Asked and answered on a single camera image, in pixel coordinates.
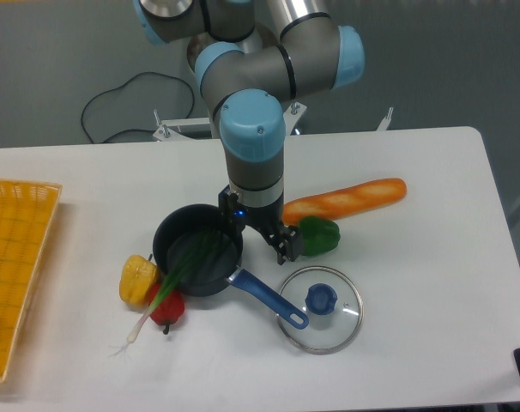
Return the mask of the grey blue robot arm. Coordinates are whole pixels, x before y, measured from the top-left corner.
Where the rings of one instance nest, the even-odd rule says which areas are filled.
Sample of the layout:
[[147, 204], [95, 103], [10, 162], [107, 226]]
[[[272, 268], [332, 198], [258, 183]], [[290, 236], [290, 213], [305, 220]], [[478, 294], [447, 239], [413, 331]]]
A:
[[250, 51], [256, 32], [252, 1], [137, 1], [135, 12], [148, 38], [168, 43], [206, 34], [193, 72], [222, 142], [228, 187], [222, 213], [252, 227], [280, 262], [304, 250], [299, 230], [282, 220], [285, 106], [300, 97], [357, 81], [365, 68], [362, 40], [340, 26], [322, 1], [271, 1], [277, 41]]

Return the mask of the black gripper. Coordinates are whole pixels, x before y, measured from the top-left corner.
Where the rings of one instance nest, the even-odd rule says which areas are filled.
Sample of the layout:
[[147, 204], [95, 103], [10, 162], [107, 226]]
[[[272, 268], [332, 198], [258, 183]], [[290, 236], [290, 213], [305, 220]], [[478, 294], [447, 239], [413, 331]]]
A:
[[289, 226], [289, 240], [284, 234], [281, 220], [283, 192], [271, 204], [262, 207], [247, 206], [239, 201], [239, 194], [227, 185], [218, 195], [218, 206], [222, 214], [242, 231], [245, 226], [259, 232], [266, 243], [272, 246], [277, 255], [277, 263], [284, 264], [286, 259], [295, 261], [304, 251], [301, 229]]

